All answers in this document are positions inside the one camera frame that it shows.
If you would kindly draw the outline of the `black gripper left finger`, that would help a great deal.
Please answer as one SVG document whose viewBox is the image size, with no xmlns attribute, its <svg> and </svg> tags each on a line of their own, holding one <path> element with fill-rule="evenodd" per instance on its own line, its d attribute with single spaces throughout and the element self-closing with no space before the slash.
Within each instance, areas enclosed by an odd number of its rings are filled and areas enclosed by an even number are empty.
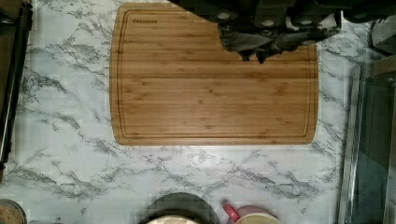
<svg viewBox="0 0 396 224">
<path fill-rule="evenodd" d="M 259 62 L 264 62 L 269 53 L 262 49 L 273 41 L 273 38 L 261 34 L 247 34 L 236 32 L 230 25 L 218 26 L 219 39 L 223 48 L 237 53 L 243 62 L 248 62 L 255 55 Z"/>
</svg>

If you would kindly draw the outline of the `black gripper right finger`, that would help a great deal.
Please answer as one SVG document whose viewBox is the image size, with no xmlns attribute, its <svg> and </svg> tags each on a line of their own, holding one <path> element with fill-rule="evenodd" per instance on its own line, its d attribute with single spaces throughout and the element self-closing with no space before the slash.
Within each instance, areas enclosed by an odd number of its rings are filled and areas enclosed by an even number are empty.
<svg viewBox="0 0 396 224">
<path fill-rule="evenodd" d="M 314 29 L 298 33 L 282 33 L 271 43 L 260 46 L 256 50 L 256 57 L 259 63 L 263 63 L 267 58 L 284 51 L 295 51 L 300 46 L 310 46 L 326 38 L 337 35 L 339 28 L 335 29 Z"/>
</svg>

